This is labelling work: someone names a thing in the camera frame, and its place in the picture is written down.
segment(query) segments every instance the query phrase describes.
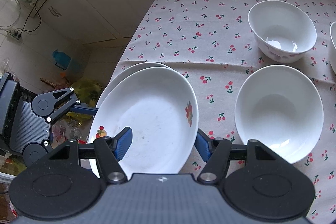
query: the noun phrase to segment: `white bowl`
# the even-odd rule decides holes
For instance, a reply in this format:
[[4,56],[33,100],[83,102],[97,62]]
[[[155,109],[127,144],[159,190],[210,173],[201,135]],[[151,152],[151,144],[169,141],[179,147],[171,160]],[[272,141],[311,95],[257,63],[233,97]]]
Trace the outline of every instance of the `white bowl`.
[[316,29],[309,16],[298,7],[266,0],[254,5],[248,14],[258,47],[274,61],[299,60],[316,42]]
[[[132,129],[133,141],[119,164],[129,179],[132,173],[178,173],[198,129],[198,106],[189,82],[170,68],[132,74],[99,107],[88,142],[106,133],[114,137],[125,127]],[[90,165],[99,176],[95,160]]]
[[241,86],[235,122],[244,144],[256,139],[295,163],[308,155],[319,140],[323,105],[314,84],[298,70],[264,67]]
[[107,85],[107,87],[104,89],[103,93],[99,97],[99,100],[97,102],[96,107],[99,108],[107,95],[111,92],[112,89],[114,89],[117,84],[119,84],[122,80],[126,79],[133,73],[140,71],[142,69],[146,68],[152,68],[152,67],[164,67],[169,68],[168,66],[161,64],[161,63],[155,63],[155,62],[143,62],[136,65],[133,65],[129,67],[128,69],[122,71],[120,74],[118,74],[114,79],[111,80],[111,82]]
[[335,47],[335,42],[334,42],[334,38],[336,39],[336,22],[334,22],[330,26],[330,37],[331,37],[331,41],[333,45],[331,47],[328,47],[329,48],[329,62],[331,64],[331,67],[334,70],[334,73],[336,73],[336,47]]

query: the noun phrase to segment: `cable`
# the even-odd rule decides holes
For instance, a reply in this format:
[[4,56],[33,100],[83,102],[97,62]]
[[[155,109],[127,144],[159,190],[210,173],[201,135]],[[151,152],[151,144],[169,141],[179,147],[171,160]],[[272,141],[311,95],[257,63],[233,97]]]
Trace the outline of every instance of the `cable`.
[[34,31],[36,31],[36,30],[39,28],[39,26],[41,25],[41,23],[42,23],[42,18],[41,18],[41,16],[40,16],[39,12],[36,10],[36,7],[35,7],[35,6],[34,6],[34,9],[35,9],[37,15],[38,15],[39,18],[40,18],[40,23],[39,23],[39,25],[38,25],[34,30],[31,30],[31,31],[24,30],[24,29],[19,29],[17,32],[19,32],[19,31],[21,30],[21,33],[18,35],[18,38],[21,37],[23,31],[25,31],[25,32],[34,32]]
[[[27,16],[26,21],[25,21],[25,23],[24,23],[24,25],[23,25],[23,28],[22,28],[22,29],[19,29],[19,30],[17,31],[17,32],[19,32],[19,31],[21,30],[20,37],[21,37],[23,31],[25,31],[25,32],[34,32],[34,31],[36,31],[36,30],[38,29],[38,27],[39,27],[39,26],[41,25],[41,23],[42,23],[41,16],[40,16],[38,10],[36,9],[36,4],[37,4],[37,2],[38,2],[38,0],[35,1],[34,7],[32,8],[32,10],[30,11],[29,15]],[[29,18],[30,14],[32,13],[32,11],[33,11],[34,9],[35,9],[35,11],[37,12],[37,14],[38,14],[38,16],[39,16],[39,18],[40,18],[40,23],[39,23],[39,25],[38,25],[34,30],[32,30],[32,31],[25,30],[25,26],[26,26],[26,23],[27,23],[27,21],[28,21],[28,18]]]
[[1,29],[1,30],[4,30],[3,28],[9,28],[9,27],[15,25],[15,24],[19,21],[19,19],[20,19],[20,15],[21,15],[21,4],[20,4],[19,0],[15,0],[15,1],[16,1],[16,3],[17,3],[18,6],[19,6],[19,15],[18,15],[18,17],[16,18],[16,20],[14,21],[14,23],[12,23],[12,24],[10,24],[10,25],[8,25],[8,26],[0,26],[0,29]]

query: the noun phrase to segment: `table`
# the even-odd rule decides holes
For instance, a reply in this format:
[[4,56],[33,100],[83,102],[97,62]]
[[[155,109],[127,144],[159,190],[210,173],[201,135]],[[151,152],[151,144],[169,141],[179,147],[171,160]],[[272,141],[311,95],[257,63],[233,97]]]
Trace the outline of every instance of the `table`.
[[[239,88],[254,71],[276,64],[258,49],[247,21],[250,8],[260,1],[155,0],[112,78],[139,62],[165,63],[191,83],[199,104],[199,128],[211,138],[241,143],[234,123]],[[329,28],[336,20],[336,0],[283,1],[307,12],[318,34],[315,47],[290,66],[312,80],[323,101],[325,118],[320,140],[295,167],[315,185],[308,219],[327,224],[336,218],[336,75],[328,61],[328,49],[332,47]],[[197,176],[204,164],[193,149],[181,172]],[[241,166],[242,161],[232,162],[229,173]]]

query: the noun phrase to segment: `stacked plates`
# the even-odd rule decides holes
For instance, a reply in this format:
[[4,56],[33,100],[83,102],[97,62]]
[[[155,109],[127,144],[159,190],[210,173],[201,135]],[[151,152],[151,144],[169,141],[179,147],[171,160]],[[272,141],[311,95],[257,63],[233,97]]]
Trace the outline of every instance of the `stacked plates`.
[[[125,127],[133,141],[119,162],[128,179],[133,173],[178,173],[189,157],[198,129],[198,106],[189,82],[160,63],[124,70],[102,93],[89,143],[116,136]],[[95,160],[92,171],[99,176]]]

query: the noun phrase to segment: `wall outlet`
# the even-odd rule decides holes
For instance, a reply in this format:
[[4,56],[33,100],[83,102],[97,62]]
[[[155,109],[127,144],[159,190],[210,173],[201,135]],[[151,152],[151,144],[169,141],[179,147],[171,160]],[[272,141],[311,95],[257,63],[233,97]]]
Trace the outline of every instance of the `wall outlet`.
[[19,35],[21,31],[16,32],[13,28],[7,30],[7,36],[13,37],[15,40],[22,42],[22,35]]

